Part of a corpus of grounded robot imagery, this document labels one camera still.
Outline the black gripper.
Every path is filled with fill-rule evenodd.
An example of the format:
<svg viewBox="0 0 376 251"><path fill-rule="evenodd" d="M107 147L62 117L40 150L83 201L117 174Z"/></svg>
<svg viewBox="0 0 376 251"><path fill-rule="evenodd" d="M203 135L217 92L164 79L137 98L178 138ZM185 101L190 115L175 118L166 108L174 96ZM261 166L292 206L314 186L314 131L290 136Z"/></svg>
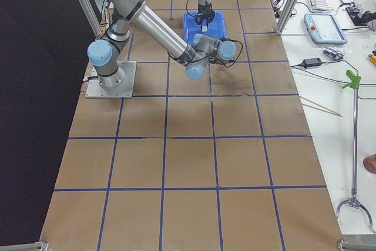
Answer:
<svg viewBox="0 0 376 251"><path fill-rule="evenodd" d="M197 25L203 24L203 19L206 19L206 26L209 26L215 18L214 10L211 2L205 2L204 5L198 4L198 14L193 16Z"/></svg>

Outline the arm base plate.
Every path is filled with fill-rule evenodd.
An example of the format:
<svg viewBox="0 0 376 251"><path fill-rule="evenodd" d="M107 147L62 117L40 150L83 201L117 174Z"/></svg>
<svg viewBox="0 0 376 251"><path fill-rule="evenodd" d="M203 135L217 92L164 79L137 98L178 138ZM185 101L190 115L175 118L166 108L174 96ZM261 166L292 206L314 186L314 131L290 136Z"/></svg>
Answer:
<svg viewBox="0 0 376 251"><path fill-rule="evenodd" d="M92 76L86 89L88 99L130 99L133 96L136 61L117 61L117 72L109 77L99 76L95 68L92 69Z"/></svg>

